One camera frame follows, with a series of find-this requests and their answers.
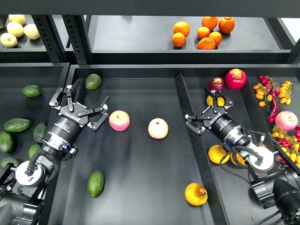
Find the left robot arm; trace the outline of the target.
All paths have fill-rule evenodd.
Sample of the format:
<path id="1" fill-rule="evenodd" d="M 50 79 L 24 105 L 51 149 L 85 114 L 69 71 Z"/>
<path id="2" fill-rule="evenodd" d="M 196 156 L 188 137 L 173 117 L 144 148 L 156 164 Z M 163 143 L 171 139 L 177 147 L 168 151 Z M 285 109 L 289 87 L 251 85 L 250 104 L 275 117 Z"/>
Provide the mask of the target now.
<path id="1" fill-rule="evenodd" d="M 99 107 L 88 109 L 74 101 L 80 80 L 58 88 L 49 105 L 58 111 L 45 136 L 35 136 L 41 147 L 30 160 L 14 166 L 8 162 L 0 172 L 0 223 L 2 225 L 39 225 L 44 197 L 55 180 L 60 164 L 76 156 L 75 141 L 85 127 L 97 132 L 108 118 L 105 97 Z"/>

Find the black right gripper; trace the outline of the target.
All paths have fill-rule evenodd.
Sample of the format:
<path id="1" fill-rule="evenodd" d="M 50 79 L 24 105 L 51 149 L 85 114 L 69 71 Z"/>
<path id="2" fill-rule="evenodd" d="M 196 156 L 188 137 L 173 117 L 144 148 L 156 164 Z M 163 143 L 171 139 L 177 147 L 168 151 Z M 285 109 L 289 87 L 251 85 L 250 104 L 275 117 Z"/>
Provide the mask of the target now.
<path id="1" fill-rule="evenodd" d="M 208 129 L 223 143 L 237 143 L 241 139 L 241 125 L 227 112 L 233 107 L 233 100 L 223 90 L 208 90 L 206 87 L 203 89 L 212 97 L 212 105 L 209 105 L 202 115 L 185 114 L 185 125 L 197 135 L 203 135 L 204 130 Z M 218 103 L 219 98 L 223 100 L 223 105 Z"/>

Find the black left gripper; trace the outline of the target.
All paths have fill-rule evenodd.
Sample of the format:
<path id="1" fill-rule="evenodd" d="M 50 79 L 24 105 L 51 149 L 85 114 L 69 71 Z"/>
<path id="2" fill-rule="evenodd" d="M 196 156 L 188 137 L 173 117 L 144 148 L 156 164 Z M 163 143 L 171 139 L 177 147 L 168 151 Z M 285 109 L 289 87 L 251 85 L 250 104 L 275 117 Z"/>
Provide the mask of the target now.
<path id="1" fill-rule="evenodd" d="M 97 132 L 109 117 L 106 104 L 109 100 L 108 96 L 104 98 L 99 107 L 94 109 L 87 109 L 78 102 L 73 103 L 72 96 L 80 82 L 77 79 L 73 85 L 67 85 L 65 88 L 59 87 L 49 102 L 49 106 L 59 110 L 59 112 L 47 129 L 48 135 L 58 136 L 68 145 L 75 142 L 84 127 L 88 126 L 93 132 Z M 64 96 L 67 97 L 67 101 L 65 105 L 62 105 Z M 95 116 L 100 117 L 97 121 L 90 121 L 90 118 Z"/>

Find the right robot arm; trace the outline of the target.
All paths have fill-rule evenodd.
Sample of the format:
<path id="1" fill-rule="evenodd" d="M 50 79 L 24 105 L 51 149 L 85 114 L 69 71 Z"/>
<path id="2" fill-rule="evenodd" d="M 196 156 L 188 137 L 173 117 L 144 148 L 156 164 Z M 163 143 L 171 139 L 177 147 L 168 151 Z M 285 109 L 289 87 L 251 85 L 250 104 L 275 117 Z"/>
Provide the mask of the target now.
<path id="1" fill-rule="evenodd" d="M 212 105 L 196 115 L 189 98 L 183 92 L 180 101 L 185 114 L 185 124 L 198 136 L 210 131 L 221 143 L 221 156 L 216 160 L 222 165 L 232 157 L 237 166 L 248 171 L 246 180 L 264 208 L 277 207 L 280 221 L 286 225 L 300 223 L 300 170 L 289 162 L 280 149 L 271 151 L 263 146 L 266 137 L 260 132 L 257 144 L 252 141 L 253 131 L 245 129 L 228 113 L 233 101 L 222 91 L 204 89 L 212 97 Z"/>

